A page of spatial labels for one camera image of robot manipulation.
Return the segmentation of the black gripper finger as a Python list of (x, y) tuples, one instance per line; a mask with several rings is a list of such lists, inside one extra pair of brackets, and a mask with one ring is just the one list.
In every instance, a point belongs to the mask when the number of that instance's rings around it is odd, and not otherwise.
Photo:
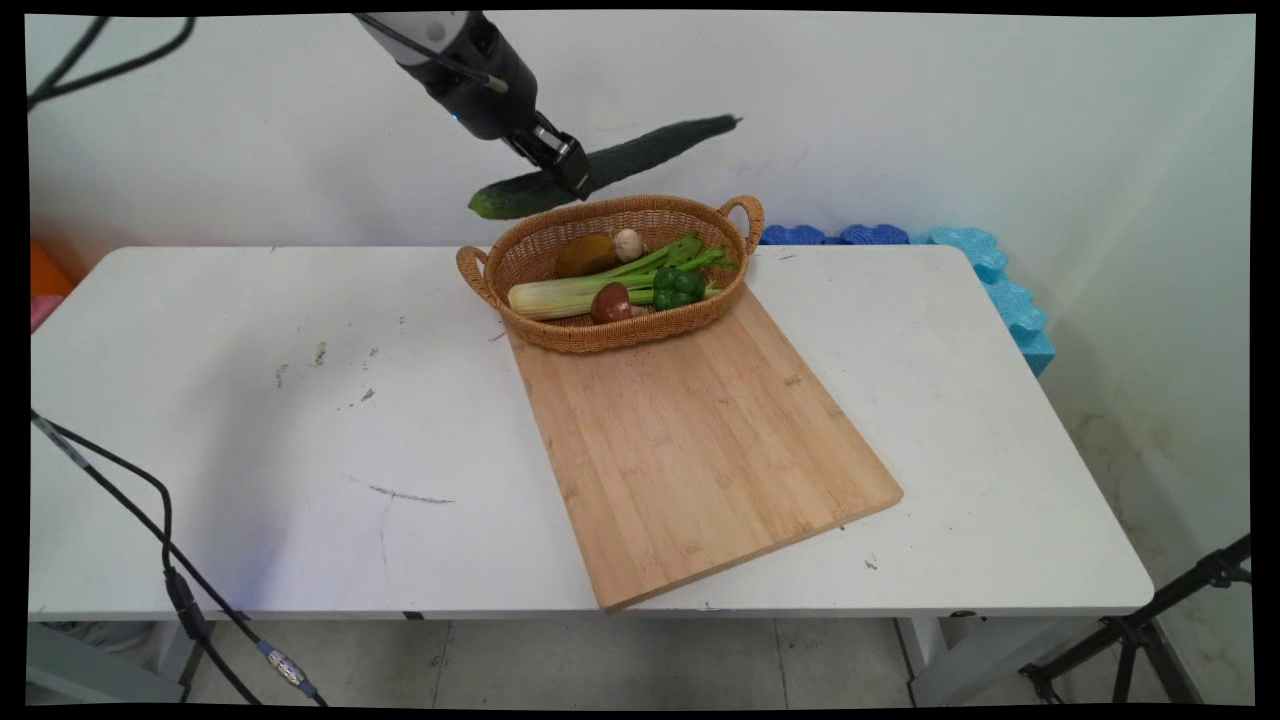
[(550, 169), (550, 131), (526, 128), (508, 133), (503, 141), (540, 170)]
[(588, 199), (593, 192), (593, 177), (588, 154), (580, 142), (559, 131), (540, 111), (535, 111), (527, 131), (527, 143), (532, 160), (548, 172), (557, 184), (575, 199)]

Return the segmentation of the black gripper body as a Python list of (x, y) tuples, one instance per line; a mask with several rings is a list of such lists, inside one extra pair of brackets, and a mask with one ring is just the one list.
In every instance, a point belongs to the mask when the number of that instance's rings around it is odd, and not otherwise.
[(480, 140), (530, 128), (538, 82), (506, 36), (484, 14), (406, 14), (401, 32), (457, 67), (426, 58), (404, 69), (426, 92)]

